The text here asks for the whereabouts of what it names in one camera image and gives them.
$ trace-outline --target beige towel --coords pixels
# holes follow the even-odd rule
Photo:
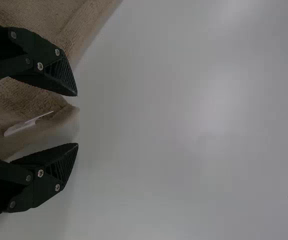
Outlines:
[[[119,0],[0,0],[0,25],[29,29],[62,48],[72,65]],[[36,126],[4,137],[7,128],[54,111]],[[0,81],[0,158],[67,123],[79,109],[59,94],[12,78]]]

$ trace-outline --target white surface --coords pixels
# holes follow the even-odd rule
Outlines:
[[[73,175],[0,240],[288,239],[288,1],[124,0],[75,77]]]

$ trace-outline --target white table surface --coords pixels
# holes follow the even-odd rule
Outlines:
[[[288,240],[288,1],[124,0],[74,74],[70,181],[0,240]]]

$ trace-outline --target metal screw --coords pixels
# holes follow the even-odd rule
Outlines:
[[[9,208],[13,209],[13,208],[15,208],[15,205],[16,205],[16,201],[11,201],[9,204]]]
[[[11,31],[11,32],[10,32],[10,36],[11,36],[13,39],[16,39],[16,38],[17,38],[16,32],[14,32],[14,31]]]
[[[44,175],[43,169],[38,170],[37,176],[38,176],[39,178],[41,178],[41,177],[43,177],[43,175]]]
[[[43,64],[42,64],[41,62],[38,62],[38,63],[37,63],[37,69],[40,70],[40,71],[42,71],[43,68],[44,68]]]
[[[31,175],[27,175],[27,176],[26,176],[26,182],[31,181],[31,179],[32,179],[32,176],[31,176]]]
[[[55,191],[58,192],[60,190],[61,186],[59,184],[55,185]]]

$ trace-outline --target white label tag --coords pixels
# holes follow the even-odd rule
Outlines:
[[[24,121],[24,122],[19,122],[11,127],[9,127],[5,132],[4,132],[4,137],[7,137],[9,135],[12,135],[14,133],[17,133],[19,131],[22,131],[23,129],[27,129],[31,126],[34,126],[36,124],[36,120],[41,118],[41,117],[44,117],[45,115],[48,115],[48,114],[51,114],[53,113],[54,111],[50,111],[48,113],[45,113],[43,115],[40,115],[40,116],[37,116],[31,120],[28,120],[28,121]]]

